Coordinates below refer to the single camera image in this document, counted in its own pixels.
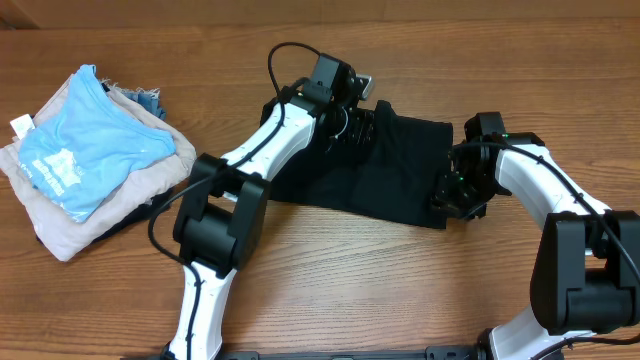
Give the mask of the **black t-shirt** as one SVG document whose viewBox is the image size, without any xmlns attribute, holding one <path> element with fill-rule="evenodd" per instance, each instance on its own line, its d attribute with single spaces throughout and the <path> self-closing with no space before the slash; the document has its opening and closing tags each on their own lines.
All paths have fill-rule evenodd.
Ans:
<svg viewBox="0 0 640 360">
<path fill-rule="evenodd" d="M 326 153 L 319 124 L 311 142 L 271 181 L 271 199 L 444 229 L 447 215 L 431 203 L 448 165 L 453 126 L 403 117 L 380 100 L 374 111 L 375 142 L 360 153 Z"/>
</svg>

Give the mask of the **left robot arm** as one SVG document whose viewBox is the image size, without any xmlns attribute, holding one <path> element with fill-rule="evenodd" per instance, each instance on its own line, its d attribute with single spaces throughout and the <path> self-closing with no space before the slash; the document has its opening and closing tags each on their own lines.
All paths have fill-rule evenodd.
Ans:
<svg viewBox="0 0 640 360">
<path fill-rule="evenodd" d="M 272 180 L 315 137 L 331 144 L 345 139 L 358 103 L 373 88 L 371 76 L 321 54 L 310 76 L 277 88 L 259 128 L 242 145 L 221 157 L 198 157 L 176 198 L 173 237 L 185 285 L 178 328 L 163 358 L 219 355 L 231 285 L 258 245 Z"/>
</svg>

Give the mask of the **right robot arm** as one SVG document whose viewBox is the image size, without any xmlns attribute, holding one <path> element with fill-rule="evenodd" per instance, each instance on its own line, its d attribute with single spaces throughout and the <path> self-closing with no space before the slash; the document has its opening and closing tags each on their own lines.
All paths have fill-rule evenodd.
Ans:
<svg viewBox="0 0 640 360">
<path fill-rule="evenodd" d="M 610 333 L 639 322 L 639 216 L 581 189 L 531 132 L 509 133 L 500 113 L 478 113 L 452 147 L 434 205 L 485 216 L 496 195 L 515 196 L 542 230 L 529 305 L 472 346 L 430 346 L 428 359 L 561 359 L 579 343 L 628 346 Z"/>
</svg>

